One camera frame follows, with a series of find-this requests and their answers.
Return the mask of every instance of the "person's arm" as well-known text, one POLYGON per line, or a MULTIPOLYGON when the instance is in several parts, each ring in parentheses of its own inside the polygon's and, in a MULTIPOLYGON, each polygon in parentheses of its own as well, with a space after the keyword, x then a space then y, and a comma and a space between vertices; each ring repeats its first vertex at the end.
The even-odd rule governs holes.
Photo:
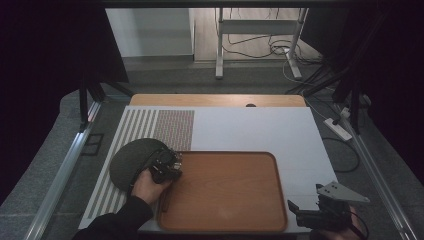
POLYGON ((156 184, 150 171, 143 171, 134 184, 132 196, 116 214, 109 213, 97 217, 73 239, 137 239, 137 230, 153 217, 149 204, 155 202, 170 184, 156 184))

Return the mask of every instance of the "table leg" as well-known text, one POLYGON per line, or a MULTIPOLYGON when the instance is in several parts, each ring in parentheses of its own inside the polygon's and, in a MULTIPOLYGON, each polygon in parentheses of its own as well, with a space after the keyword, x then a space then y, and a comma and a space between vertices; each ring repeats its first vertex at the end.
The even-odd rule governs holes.
POLYGON ((302 74, 300 74, 299 68, 296 64, 296 59, 294 59, 294 53, 296 51, 297 41, 299 40, 300 33, 302 32, 303 23, 305 21, 307 8, 301 8, 299 18, 297 19, 296 29, 293 33, 293 38, 289 50, 286 50, 286 57, 289 62, 290 68, 292 70, 293 76, 295 79, 302 79, 302 74))
POLYGON ((224 76, 224 57, 222 49, 222 25, 223 25, 223 8, 219 8, 219 20, 218 20, 218 47, 216 49, 216 72, 215 78, 222 79, 224 76))

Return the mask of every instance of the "wooden tray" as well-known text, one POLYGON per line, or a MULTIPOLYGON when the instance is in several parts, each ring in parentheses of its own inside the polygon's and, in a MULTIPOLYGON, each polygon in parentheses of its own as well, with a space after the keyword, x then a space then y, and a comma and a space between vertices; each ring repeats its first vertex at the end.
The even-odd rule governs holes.
POLYGON ((188 232, 282 232, 287 227, 272 154, 182 154, 183 175, 162 198, 160 227, 188 232))

